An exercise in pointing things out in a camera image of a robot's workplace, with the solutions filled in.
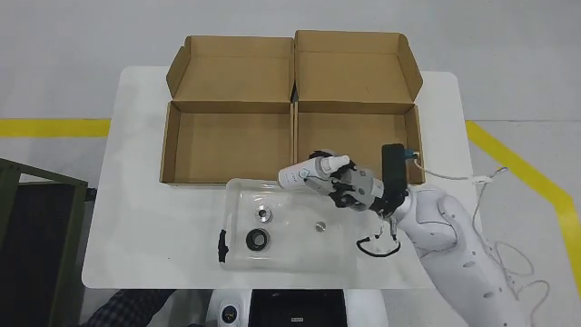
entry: spray bottle nozzle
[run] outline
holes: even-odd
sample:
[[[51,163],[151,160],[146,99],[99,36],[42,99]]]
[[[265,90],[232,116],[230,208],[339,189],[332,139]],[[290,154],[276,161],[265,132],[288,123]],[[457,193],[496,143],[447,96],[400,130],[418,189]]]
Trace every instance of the spray bottle nozzle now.
[[[337,172],[343,165],[350,162],[348,155],[330,156],[320,160],[320,167],[326,175]]]

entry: white table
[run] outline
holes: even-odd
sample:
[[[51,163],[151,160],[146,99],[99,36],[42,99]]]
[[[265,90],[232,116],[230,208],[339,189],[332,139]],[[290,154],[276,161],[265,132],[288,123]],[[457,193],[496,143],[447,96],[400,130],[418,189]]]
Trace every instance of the white table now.
[[[166,106],[171,100],[167,69],[129,67],[121,75],[84,259],[87,287],[433,288],[403,233],[402,250],[392,257],[374,259],[356,253],[357,271],[351,275],[222,270],[217,245],[223,186],[159,183]],[[416,104],[426,167],[439,173],[472,174],[457,78],[436,72],[422,76]],[[471,183],[431,176],[428,182],[448,190],[470,212],[476,207]],[[357,217],[376,219],[373,213]]]

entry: white spray bottle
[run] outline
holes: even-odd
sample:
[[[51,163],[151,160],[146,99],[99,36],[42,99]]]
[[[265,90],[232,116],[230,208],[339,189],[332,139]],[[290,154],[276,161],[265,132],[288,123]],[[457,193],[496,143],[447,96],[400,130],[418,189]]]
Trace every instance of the white spray bottle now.
[[[285,189],[301,188],[309,177],[329,179],[330,175],[349,164],[348,155],[316,157],[279,171],[279,185]]]

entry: cardboard box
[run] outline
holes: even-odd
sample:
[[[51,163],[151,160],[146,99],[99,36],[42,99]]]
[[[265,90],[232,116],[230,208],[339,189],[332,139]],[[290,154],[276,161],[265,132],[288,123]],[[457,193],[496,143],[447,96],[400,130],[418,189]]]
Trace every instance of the cardboard box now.
[[[190,36],[166,80],[161,182],[274,180],[292,164],[292,38]]]
[[[408,39],[394,33],[297,31],[294,157],[316,149],[348,154],[381,177],[381,146],[421,151],[418,109],[422,86]],[[409,167],[410,183],[424,173]]]

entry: transparent plastic container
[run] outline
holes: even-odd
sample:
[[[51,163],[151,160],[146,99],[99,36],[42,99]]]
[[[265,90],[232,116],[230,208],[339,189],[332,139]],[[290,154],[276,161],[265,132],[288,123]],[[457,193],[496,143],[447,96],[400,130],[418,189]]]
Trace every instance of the transparent plastic container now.
[[[229,251],[220,263],[222,268],[343,273],[353,266],[354,238],[348,228],[352,211],[338,209],[329,197],[307,188],[284,190],[276,182],[233,179],[226,184],[225,202],[222,228]],[[257,217],[260,206],[271,211],[267,223]],[[258,252],[246,243],[253,229],[263,229],[270,236]]]

